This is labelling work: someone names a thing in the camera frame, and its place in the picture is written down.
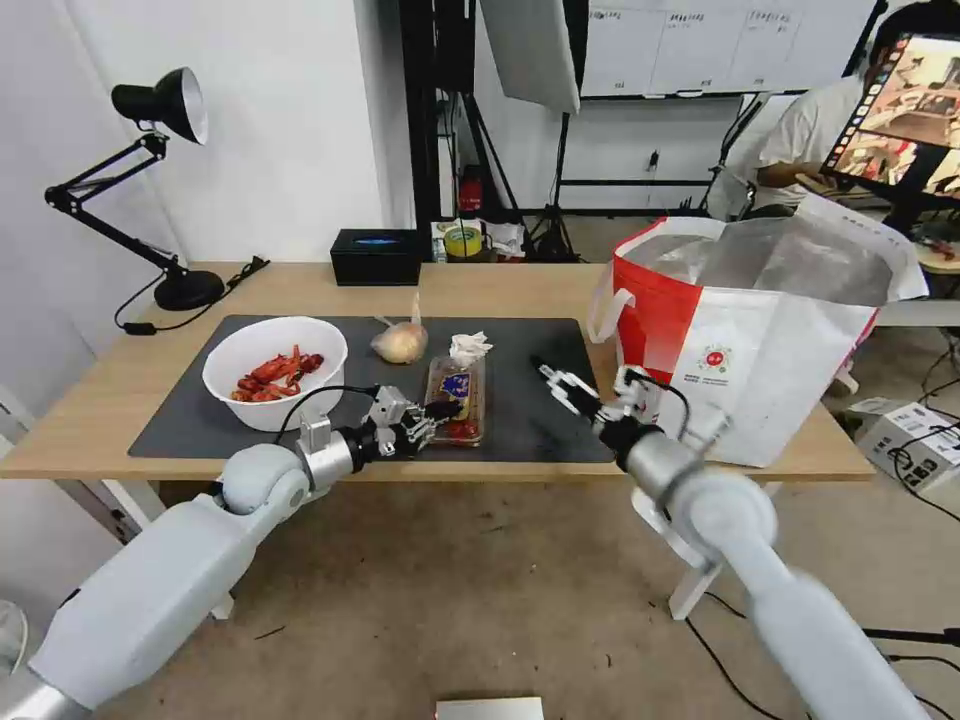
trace bag handle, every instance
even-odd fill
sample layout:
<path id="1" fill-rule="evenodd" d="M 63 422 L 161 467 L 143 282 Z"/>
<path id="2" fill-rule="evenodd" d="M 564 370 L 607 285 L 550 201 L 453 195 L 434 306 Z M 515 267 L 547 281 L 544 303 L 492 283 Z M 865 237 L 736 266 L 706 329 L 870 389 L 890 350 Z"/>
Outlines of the bag handle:
<path id="1" fill-rule="evenodd" d="M 633 293 L 626 288 L 620 288 L 614 293 L 603 322 L 597 329 L 597 312 L 600 309 L 603 294 L 608 287 L 613 288 L 613 261 L 607 263 L 603 275 L 600 276 L 600 282 L 597 283 L 597 287 L 593 291 L 593 298 L 590 300 L 590 313 L 587 316 L 587 336 L 590 338 L 590 342 L 594 344 L 602 343 L 612 337 L 617 329 L 617 322 L 620 320 L 623 308 L 627 305 L 633 307 L 636 303 Z"/>

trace black desk lamp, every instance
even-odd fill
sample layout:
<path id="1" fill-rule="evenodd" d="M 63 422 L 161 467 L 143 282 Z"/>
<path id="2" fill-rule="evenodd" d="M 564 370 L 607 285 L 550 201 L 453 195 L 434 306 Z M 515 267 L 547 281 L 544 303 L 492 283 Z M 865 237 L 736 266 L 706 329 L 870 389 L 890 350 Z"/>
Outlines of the black desk lamp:
<path id="1" fill-rule="evenodd" d="M 145 134 L 127 149 L 86 172 L 62 185 L 47 188 L 44 193 L 47 204 L 163 270 L 164 279 L 154 290 L 154 299 L 164 310 L 192 310 L 216 302 L 223 295 L 224 286 L 215 273 L 187 270 L 180 265 L 175 254 L 132 238 L 83 208 L 87 200 L 166 157 L 169 138 L 157 130 L 156 123 L 162 122 L 180 137 L 198 145 L 207 141 L 207 113 L 196 76 L 190 68 L 180 68 L 164 75 L 152 88 L 117 85 L 110 93 L 110 99 L 117 112 L 136 122 Z M 112 177 L 91 177 L 140 149 L 150 153 L 150 157 L 138 165 Z"/>

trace white bowl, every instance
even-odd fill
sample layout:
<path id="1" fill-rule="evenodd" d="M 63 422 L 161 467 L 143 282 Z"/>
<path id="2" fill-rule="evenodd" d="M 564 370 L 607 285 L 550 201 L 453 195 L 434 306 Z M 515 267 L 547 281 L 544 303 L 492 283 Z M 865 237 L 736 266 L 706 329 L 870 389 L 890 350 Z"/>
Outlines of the white bowl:
<path id="1" fill-rule="evenodd" d="M 237 380 L 278 353 L 290 355 L 293 345 L 300 345 L 305 355 L 320 353 L 323 364 L 300 380 L 300 394 L 262 403 L 231 400 Z M 279 317 L 248 325 L 224 338 L 207 356 L 203 364 L 203 383 L 244 425 L 254 430 L 276 432 L 290 408 L 303 393 L 324 385 L 343 384 L 343 365 L 347 360 L 347 341 L 335 326 L 309 317 Z M 316 408 L 329 413 L 340 401 L 342 390 L 317 393 L 300 407 Z M 300 424 L 300 410 L 293 414 L 287 429 Z"/>

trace red crayfish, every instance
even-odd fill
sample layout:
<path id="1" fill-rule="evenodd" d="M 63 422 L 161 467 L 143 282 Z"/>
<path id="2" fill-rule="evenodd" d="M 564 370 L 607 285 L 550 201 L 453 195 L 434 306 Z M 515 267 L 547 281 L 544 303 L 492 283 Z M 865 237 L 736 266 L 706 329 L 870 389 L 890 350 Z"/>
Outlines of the red crayfish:
<path id="1" fill-rule="evenodd" d="M 300 380 L 323 364 L 323 355 L 301 355 L 300 346 L 293 346 L 293 355 L 277 355 L 237 381 L 237 389 L 230 393 L 240 402 L 268 402 L 297 395 Z M 286 378 L 283 385 L 278 381 Z"/>

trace man's arm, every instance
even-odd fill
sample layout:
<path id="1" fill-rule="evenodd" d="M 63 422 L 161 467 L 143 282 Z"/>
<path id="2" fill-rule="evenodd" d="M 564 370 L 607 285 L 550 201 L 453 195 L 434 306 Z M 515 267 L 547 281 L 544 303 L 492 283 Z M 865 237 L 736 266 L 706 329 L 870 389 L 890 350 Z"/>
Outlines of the man's arm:
<path id="1" fill-rule="evenodd" d="M 757 170 L 757 184 L 763 187 L 783 188 L 797 182 L 797 175 L 806 175 L 814 180 L 824 180 L 820 175 L 821 163 L 778 162 Z"/>
<path id="2" fill-rule="evenodd" d="M 797 182 L 797 175 L 818 175 L 820 163 L 804 163 L 803 156 L 813 135 L 816 108 L 811 98 L 801 95 L 790 104 L 760 148 L 757 184 L 785 188 Z"/>

